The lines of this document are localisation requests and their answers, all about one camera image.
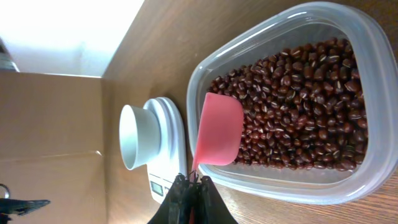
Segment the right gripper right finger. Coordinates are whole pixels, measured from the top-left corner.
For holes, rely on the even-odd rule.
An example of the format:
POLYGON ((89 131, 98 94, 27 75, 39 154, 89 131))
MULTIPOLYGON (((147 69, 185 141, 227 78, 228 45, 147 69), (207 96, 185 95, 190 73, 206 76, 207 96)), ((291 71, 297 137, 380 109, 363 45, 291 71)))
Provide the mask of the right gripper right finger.
POLYGON ((203 176, 198 186, 194 224, 237 224, 209 176, 203 176))

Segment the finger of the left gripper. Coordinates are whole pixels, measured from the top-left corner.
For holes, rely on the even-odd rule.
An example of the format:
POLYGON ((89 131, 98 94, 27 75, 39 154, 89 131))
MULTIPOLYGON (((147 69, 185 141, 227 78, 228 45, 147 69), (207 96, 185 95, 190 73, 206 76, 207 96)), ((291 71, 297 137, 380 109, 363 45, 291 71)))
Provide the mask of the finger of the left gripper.
POLYGON ((9 198, 1 199, 1 214, 5 215, 27 215, 36 211, 46 205, 49 205, 49 200, 16 200, 9 198))

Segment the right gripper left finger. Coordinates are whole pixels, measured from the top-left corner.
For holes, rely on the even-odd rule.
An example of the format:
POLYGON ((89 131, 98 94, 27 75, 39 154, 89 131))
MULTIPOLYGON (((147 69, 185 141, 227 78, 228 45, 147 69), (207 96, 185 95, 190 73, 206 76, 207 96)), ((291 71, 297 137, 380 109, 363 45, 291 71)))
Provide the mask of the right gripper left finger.
POLYGON ((161 203, 158 211, 148 224, 188 224, 190 223, 191 206, 187 201, 189 181, 178 174, 161 203))

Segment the pink measuring scoop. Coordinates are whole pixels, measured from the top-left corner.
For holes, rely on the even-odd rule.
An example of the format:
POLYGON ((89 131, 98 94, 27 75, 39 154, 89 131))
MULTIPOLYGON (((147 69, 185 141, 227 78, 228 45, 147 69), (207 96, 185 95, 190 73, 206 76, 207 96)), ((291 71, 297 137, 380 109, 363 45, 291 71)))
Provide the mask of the pink measuring scoop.
POLYGON ((226 166, 235 160, 243 120, 243 106, 237 99, 216 93, 205 95, 189 180, 195 181, 200 164, 226 166))

